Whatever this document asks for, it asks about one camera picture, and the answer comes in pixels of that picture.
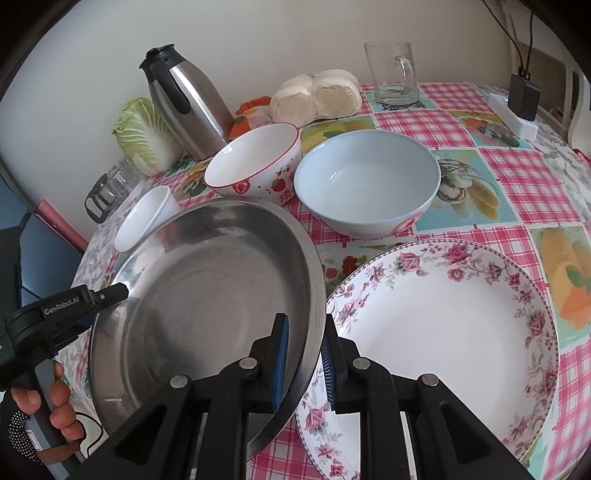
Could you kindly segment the left hand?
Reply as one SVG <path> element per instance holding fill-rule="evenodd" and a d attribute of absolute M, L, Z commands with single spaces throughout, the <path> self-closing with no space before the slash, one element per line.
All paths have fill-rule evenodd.
<path fill-rule="evenodd" d="M 71 392 L 61 379 L 63 366 L 55 360 L 44 360 L 32 374 L 19 377 L 8 390 L 16 408 L 25 416 L 21 429 L 27 441 L 31 431 L 41 446 L 31 445 L 32 454 L 43 466 L 57 466 L 80 461 L 80 446 L 86 437 L 83 425 L 70 403 Z"/>

